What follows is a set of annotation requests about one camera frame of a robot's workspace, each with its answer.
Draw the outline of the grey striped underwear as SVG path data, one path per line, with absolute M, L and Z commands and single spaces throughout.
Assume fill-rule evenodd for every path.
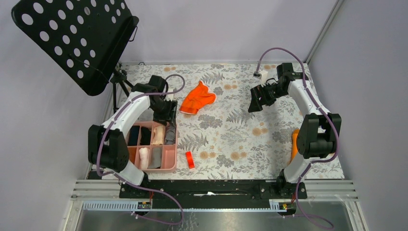
M 165 132 L 164 144 L 165 145 L 173 145 L 176 143 L 176 132 L 177 128 L 173 125 L 169 125 Z

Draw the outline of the orange underwear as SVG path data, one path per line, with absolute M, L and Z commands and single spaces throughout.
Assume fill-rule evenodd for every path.
M 196 115 L 204 106 L 214 103 L 216 98 L 217 96 L 200 80 L 186 96 L 179 110 L 184 114 Z

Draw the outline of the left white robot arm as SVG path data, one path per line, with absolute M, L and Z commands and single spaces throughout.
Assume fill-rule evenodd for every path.
M 153 110 L 153 121 L 162 125 L 175 125 L 177 101 L 165 99 L 169 91 L 168 78 L 151 76 L 147 84 L 133 86 L 125 103 L 102 125 L 92 125 L 88 130 L 88 161 L 96 165 L 97 174 L 109 169 L 121 181 L 131 185 L 131 192 L 138 198 L 149 193 L 143 181 L 144 172 L 130 160 L 125 137 L 131 127 L 147 109 Z

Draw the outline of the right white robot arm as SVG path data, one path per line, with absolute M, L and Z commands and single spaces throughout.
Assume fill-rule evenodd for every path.
M 261 83 L 250 90 L 248 112 L 262 111 L 263 106 L 271 106 L 278 98 L 289 95 L 303 116 L 295 140 L 297 154 L 280 172 L 272 187 L 278 196 L 288 198 L 299 191 L 312 163 L 336 152 L 342 119 L 322 105 L 310 88 L 309 77 L 304 71 L 295 72 L 292 63 L 277 66 L 277 78 L 273 83 L 268 82 L 267 71 L 257 69 L 254 76 L 260 78 Z

